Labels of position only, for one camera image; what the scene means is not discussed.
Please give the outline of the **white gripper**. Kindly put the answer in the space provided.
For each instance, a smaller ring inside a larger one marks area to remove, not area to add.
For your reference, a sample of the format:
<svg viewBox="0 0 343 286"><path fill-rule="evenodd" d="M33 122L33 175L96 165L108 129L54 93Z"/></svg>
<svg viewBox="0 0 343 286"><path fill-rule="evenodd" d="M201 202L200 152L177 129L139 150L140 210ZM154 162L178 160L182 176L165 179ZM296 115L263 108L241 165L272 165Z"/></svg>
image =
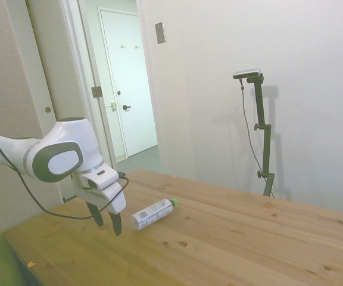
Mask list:
<svg viewBox="0 0 343 286"><path fill-rule="evenodd" d="M117 182L118 172L110 166L97 166L82 172L73 172L71 177L76 195L87 202L87 207L99 227L104 225L99 208L108 204L106 210L109 211L114 233L119 236L122 232L120 212L126 207L126 199L121 185Z"/></svg>

